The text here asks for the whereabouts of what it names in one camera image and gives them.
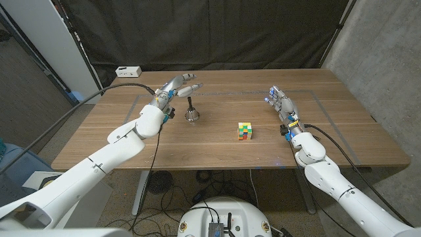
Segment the wooden table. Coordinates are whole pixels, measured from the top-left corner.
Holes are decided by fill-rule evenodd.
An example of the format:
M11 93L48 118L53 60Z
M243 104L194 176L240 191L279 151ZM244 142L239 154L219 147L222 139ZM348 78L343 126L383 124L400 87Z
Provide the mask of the wooden table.
M187 72L142 72L139 78L117 78L113 84L138 82L154 90L172 77ZM276 84L294 100L304 123L330 134L361 167L405 166L410 159L389 134L330 70L220 70L195 71L192 85L204 85L192 95L200 113L187 122L186 98L174 98L176 116L161 133L155 170L278 169L295 168L289 144L280 134L277 112L264 102ZM107 144L107 136L123 123L136 119L151 96L138 87L107 91L92 109L52 166L66 170ZM253 137L239 141L238 122L251 122ZM339 150L319 132L327 154L340 167L349 167ZM157 136L120 169L149 169Z

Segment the rubik's cube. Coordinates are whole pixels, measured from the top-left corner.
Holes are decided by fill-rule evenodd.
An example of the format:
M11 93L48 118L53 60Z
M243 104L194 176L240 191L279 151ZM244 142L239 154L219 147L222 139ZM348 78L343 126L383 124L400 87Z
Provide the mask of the rubik's cube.
M239 140L247 140L251 139L251 134L253 131L251 130L251 123L250 122L239 122L238 123L238 139Z

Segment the white robotic arm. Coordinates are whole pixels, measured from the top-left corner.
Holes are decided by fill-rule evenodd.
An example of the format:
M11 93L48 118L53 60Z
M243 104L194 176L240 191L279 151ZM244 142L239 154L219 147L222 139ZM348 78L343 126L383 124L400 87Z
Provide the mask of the white robotic arm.
M161 125L172 119L175 109L169 106L178 88L194 74L176 76L161 89L140 117L118 127L108 137L109 144L85 158L41 190L0 207L0 230L55 228L66 212L86 195L107 173L137 155L145 147L142 139L158 134ZM197 84L183 88L181 97L200 88Z
M301 124L298 110L292 100L277 86L270 88L270 98L265 99L284 123L287 141L295 149L295 160L305 168L307 180L318 189L332 196L369 236L396 236L413 229L393 218L387 211L352 185L339 167L326 155L324 146Z

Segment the white box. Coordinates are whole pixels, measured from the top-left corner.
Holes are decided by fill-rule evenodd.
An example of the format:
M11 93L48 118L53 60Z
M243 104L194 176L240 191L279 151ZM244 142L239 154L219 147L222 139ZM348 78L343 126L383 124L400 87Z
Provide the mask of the white box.
M119 66L116 69L118 77L139 77L141 73L140 66Z

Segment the electronic component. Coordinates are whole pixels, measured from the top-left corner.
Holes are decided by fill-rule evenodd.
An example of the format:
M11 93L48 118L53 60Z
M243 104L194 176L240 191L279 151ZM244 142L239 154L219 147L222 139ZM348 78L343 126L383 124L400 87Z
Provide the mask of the electronic component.
M193 199L191 200L191 202L193 204L198 204L201 200L204 199L204 196L206 195L206 189L200 190L196 196L193 197Z
M141 73L140 66L119 66L116 69L118 77L139 77Z
M209 237L221 237L224 233L223 223L209 223Z

